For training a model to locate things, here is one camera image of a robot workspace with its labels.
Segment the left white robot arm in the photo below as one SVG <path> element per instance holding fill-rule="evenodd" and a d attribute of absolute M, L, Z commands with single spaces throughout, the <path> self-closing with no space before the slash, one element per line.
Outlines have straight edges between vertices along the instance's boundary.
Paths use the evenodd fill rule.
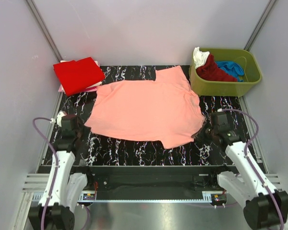
<path fill-rule="evenodd" d="M 87 173 L 70 174 L 82 135 L 82 128 L 63 129 L 57 146 L 50 145 L 54 156 L 48 182 L 38 205 L 31 207 L 28 213 L 33 229 L 74 229 L 78 198 L 83 189 L 94 185 L 93 176 Z"/>

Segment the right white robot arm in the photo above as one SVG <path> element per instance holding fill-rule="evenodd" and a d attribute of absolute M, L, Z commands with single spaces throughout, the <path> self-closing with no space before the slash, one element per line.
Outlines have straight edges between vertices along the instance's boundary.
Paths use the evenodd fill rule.
<path fill-rule="evenodd" d="M 237 174 L 222 166 L 196 185 L 229 192 L 242 208 L 251 229 L 269 229 L 276 225 L 284 229 L 288 218 L 288 194 L 278 191 L 270 182 L 239 134 L 228 125 L 210 126 L 206 123 L 192 138 L 210 140 L 218 145 L 242 177 L 239 179 Z"/>

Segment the salmon pink t-shirt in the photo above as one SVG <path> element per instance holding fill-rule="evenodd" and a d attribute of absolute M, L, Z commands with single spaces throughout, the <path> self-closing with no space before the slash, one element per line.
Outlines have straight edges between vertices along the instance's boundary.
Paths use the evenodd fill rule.
<path fill-rule="evenodd" d="M 199 102 L 181 66 L 176 66 L 157 70 L 155 80 L 99 86 L 85 126 L 106 137 L 161 141 L 165 149 L 172 149 L 192 142 L 203 127 Z"/>

